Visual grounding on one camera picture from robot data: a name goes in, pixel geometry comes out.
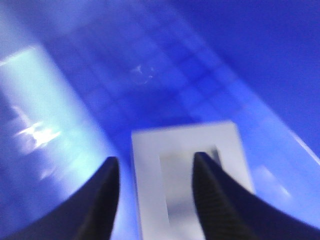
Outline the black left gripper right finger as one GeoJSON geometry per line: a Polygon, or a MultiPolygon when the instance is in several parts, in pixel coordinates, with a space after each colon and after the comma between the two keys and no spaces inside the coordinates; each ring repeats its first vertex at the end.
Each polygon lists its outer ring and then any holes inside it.
{"type": "Polygon", "coordinates": [[[318,240],[320,230],[269,205],[205,152],[193,157],[192,193],[207,240],[318,240]]]}

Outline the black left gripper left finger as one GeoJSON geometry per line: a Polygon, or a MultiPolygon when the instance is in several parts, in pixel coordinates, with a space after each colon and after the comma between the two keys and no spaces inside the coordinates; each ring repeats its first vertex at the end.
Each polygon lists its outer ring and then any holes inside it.
{"type": "Polygon", "coordinates": [[[56,209],[8,240],[109,240],[120,197],[120,165],[108,157],[95,174],[56,209]]]}

